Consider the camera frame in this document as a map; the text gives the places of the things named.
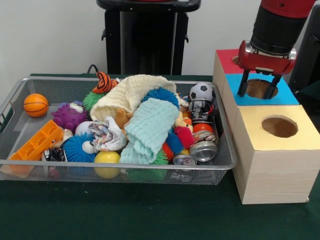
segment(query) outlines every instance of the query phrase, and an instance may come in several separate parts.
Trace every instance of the metal basket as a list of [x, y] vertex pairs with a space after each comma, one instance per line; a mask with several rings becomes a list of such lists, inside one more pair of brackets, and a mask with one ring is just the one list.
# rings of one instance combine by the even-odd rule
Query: metal basket
[[[177, 91], [183, 95], [188, 95], [196, 83], [175, 81]], [[217, 87], [214, 121], [219, 136], [218, 154], [211, 161], [196, 166], [183, 166], [8, 160], [11, 154], [52, 119], [51, 112], [57, 110], [60, 103], [83, 100], [96, 84], [95, 78], [74, 77], [30, 76], [19, 81], [0, 107], [0, 115], [8, 116], [5, 119], [6, 126], [2, 126], [0, 133], [0, 165], [34, 167], [26, 178], [0, 173], [0, 180], [217, 185], [227, 170], [236, 165], [236, 150]], [[50, 102], [46, 116], [31, 118], [24, 112], [24, 99], [32, 93], [40, 93]], [[104, 168], [106, 173], [119, 171], [120, 174], [111, 179], [101, 178], [95, 172], [97, 168]], [[48, 174], [51, 170], [57, 174]]]

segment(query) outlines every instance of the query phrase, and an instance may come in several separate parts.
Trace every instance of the orange plastic block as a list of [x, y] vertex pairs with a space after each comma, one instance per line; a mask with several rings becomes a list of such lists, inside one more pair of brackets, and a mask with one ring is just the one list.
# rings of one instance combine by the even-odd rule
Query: orange plastic block
[[[41, 153], [52, 148], [53, 143], [60, 141], [64, 136], [63, 130], [50, 120], [26, 144], [24, 144], [10, 160], [39, 161]], [[3, 165], [1, 171], [21, 178], [26, 178], [34, 166], [29, 165]]]

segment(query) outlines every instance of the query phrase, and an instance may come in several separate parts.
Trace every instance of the light blue washcloth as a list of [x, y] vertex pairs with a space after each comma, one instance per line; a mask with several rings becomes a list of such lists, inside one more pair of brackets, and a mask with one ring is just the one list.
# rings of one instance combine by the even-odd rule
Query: light blue washcloth
[[149, 98], [141, 103], [125, 128], [129, 143], [120, 163], [153, 163], [178, 116], [177, 106], [169, 101]]

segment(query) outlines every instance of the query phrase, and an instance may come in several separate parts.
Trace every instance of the white wall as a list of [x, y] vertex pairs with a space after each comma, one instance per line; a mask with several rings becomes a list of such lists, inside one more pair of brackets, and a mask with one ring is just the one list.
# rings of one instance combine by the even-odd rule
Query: white wall
[[[250, 39], [260, 2], [202, 0], [188, 14], [182, 74], [212, 75], [216, 49]], [[104, 28], [95, 0], [1, 0], [0, 103], [30, 73], [84, 73], [90, 64], [106, 71]]]

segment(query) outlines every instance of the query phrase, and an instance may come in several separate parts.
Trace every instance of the towel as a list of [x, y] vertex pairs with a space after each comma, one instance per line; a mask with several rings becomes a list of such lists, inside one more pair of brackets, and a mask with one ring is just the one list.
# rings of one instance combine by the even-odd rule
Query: towel
[[143, 97], [152, 89], [163, 87], [176, 93], [176, 85], [162, 76], [134, 75], [126, 77], [106, 96], [92, 107], [92, 120], [103, 122], [106, 116], [115, 118], [116, 109], [122, 108], [127, 113], [133, 113], [140, 105]]
[[98, 151], [117, 151], [127, 143], [121, 129], [110, 116], [105, 117], [105, 122], [93, 121], [89, 128], [94, 135], [93, 144]]
[[149, 98], [141, 103], [125, 127], [128, 145], [121, 153], [120, 163], [151, 164], [165, 142], [169, 130], [179, 116], [177, 103]]

